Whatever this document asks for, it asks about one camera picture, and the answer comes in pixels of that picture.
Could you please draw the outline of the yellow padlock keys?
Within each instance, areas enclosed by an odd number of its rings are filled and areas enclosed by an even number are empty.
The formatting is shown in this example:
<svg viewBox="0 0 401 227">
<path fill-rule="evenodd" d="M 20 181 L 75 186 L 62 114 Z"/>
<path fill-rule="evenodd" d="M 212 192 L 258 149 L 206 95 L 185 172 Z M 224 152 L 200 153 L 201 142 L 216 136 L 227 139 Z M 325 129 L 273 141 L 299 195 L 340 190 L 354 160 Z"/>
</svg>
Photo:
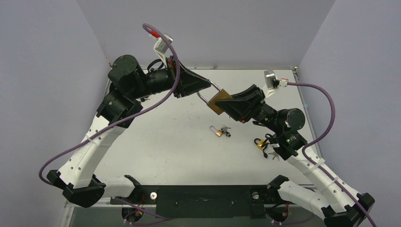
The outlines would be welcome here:
<svg viewBox="0 0 401 227">
<path fill-rule="evenodd" d="M 280 161 L 280 157 L 275 151 L 270 152 L 270 153 L 263 151 L 263 156 L 264 156 L 264 158 L 272 157 L 272 160 L 276 159 L 276 160 Z"/>
</svg>

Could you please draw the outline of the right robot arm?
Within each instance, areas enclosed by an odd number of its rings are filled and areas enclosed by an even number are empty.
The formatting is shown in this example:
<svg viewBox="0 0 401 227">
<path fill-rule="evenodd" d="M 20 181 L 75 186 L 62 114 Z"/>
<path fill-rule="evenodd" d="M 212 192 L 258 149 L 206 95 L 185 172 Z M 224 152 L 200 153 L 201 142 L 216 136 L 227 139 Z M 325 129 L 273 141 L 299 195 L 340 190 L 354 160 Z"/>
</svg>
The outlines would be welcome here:
<svg viewBox="0 0 401 227">
<path fill-rule="evenodd" d="M 269 183 L 267 197 L 294 203 L 321 218 L 328 227 L 357 227 L 364 219 L 370 219 L 374 198 L 368 193 L 359 193 L 316 155 L 312 146 L 299 133 L 305 125 L 302 110 L 276 110 L 266 103 L 266 99 L 286 82 L 259 88 L 252 85 L 247 90 L 218 98 L 214 105 L 238 122 L 254 120 L 273 132 L 269 143 L 274 151 L 300 171 L 316 188 L 311 191 L 295 184 L 284 176 L 277 176 Z"/>
</svg>

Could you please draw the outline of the small padlock key charm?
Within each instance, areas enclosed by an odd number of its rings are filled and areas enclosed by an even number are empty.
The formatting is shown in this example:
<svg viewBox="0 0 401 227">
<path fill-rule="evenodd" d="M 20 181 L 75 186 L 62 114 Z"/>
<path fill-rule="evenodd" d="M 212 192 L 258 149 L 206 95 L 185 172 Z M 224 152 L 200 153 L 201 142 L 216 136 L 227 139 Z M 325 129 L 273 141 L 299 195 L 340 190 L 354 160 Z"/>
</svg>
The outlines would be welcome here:
<svg viewBox="0 0 401 227">
<path fill-rule="evenodd" d="M 227 127 L 226 125 L 222 125 L 221 126 L 221 131 L 227 136 L 227 137 L 231 137 L 231 133 L 228 131 L 229 129 L 231 129 L 230 127 Z"/>
</svg>

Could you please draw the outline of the yellow padlock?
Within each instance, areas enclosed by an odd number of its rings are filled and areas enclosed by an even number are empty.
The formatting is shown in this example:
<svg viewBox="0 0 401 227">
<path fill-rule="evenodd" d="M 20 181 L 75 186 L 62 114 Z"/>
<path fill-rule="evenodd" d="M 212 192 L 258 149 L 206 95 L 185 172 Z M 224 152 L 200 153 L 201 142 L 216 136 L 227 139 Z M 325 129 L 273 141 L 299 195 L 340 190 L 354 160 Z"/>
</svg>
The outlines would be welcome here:
<svg viewBox="0 0 401 227">
<path fill-rule="evenodd" d="M 255 138 L 254 139 L 254 144 L 257 145 L 257 147 L 264 151 L 268 145 L 269 145 L 269 140 L 268 139 L 260 139 L 260 138 Z"/>
</svg>

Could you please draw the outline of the large brass padlock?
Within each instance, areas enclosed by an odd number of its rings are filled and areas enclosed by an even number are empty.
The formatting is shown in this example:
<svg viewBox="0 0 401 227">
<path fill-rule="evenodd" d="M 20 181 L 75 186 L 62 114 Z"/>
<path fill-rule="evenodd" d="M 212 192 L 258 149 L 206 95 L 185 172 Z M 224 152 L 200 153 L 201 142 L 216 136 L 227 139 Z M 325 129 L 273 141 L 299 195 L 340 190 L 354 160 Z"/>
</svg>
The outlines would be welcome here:
<svg viewBox="0 0 401 227">
<path fill-rule="evenodd" d="M 227 101 L 233 99 L 232 96 L 226 92 L 224 89 L 221 89 L 217 86 L 213 81 L 207 80 L 211 86 L 213 86 L 218 92 L 210 99 L 205 99 L 199 92 L 197 92 L 197 96 L 204 102 L 206 105 L 214 111 L 217 115 L 221 115 L 224 111 L 220 107 L 217 106 L 219 101 Z"/>
</svg>

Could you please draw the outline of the small brass padlock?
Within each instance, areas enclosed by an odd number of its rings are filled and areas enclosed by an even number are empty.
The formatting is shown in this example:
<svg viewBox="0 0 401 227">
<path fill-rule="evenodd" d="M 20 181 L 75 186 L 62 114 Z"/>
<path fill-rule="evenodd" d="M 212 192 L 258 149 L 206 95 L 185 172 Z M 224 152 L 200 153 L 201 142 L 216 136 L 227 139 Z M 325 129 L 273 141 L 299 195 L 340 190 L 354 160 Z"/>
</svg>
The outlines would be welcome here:
<svg viewBox="0 0 401 227">
<path fill-rule="evenodd" d="M 214 125 L 210 126 L 210 130 L 214 132 L 218 137 L 223 135 L 223 131 L 215 127 Z"/>
</svg>

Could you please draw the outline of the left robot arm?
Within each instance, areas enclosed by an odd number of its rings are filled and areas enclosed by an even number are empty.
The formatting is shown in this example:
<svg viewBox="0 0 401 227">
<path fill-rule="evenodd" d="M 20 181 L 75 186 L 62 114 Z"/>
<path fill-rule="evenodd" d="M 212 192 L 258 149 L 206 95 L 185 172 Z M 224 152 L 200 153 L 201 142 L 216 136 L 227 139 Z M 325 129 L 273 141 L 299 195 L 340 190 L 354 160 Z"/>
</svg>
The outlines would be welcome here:
<svg viewBox="0 0 401 227">
<path fill-rule="evenodd" d="M 47 174 L 50 184 L 60 188 L 67 201 L 88 208 L 104 197 L 123 197 L 128 203 L 140 200 L 138 182 L 131 176 L 100 178 L 95 170 L 113 142 L 142 110 L 151 95 L 172 90 L 177 98 L 211 86 L 210 82 L 185 69 L 173 56 L 157 69 L 144 72 L 132 55 L 117 58 L 108 73 L 108 94 L 97 109 L 94 121 L 66 164 Z"/>
</svg>

